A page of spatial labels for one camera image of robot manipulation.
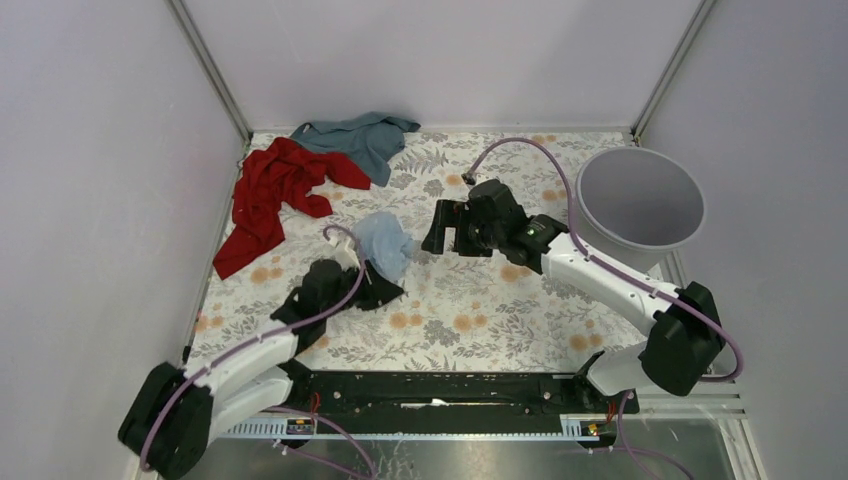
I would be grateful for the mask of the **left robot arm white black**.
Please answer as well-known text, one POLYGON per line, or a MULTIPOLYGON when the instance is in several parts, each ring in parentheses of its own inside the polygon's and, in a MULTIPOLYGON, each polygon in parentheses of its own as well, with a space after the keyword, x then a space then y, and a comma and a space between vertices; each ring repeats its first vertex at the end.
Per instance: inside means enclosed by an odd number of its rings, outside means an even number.
POLYGON ((154 367, 118 441, 162 478, 182 478, 240 422, 277 405, 296 411, 307 404, 308 381, 282 366, 324 334, 329 317, 349 308, 375 310, 403 293, 370 262, 351 268, 332 259, 313 262, 269 321, 237 345, 191 368, 154 367))

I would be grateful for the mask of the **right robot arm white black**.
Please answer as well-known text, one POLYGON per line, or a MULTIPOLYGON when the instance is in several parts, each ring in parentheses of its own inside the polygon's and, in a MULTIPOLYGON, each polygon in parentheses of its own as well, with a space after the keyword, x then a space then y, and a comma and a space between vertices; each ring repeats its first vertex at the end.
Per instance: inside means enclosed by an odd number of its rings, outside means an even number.
POLYGON ((724 348, 708 289, 653 280, 585 246, 564 223, 527 215, 498 180, 474 186, 465 201, 438 200, 422 249, 443 254, 449 228, 458 255, 499 252, 517 266, 587 293, 645 336, 640 344, 597 354, 581 368, 573 396, 583 410, 597 412, 613 395, 650 385, 687 396, 724 348))

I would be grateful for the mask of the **light blue plastic trash bag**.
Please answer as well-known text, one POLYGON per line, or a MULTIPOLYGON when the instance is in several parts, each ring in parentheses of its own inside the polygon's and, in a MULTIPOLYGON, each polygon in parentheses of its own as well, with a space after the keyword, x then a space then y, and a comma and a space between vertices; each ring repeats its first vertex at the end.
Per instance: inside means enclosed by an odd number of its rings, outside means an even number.
POLYGON ((392 283, 398 283, 411 263, 415 242, 391 212, 376 212, 353 228, 366 259, 392 283))

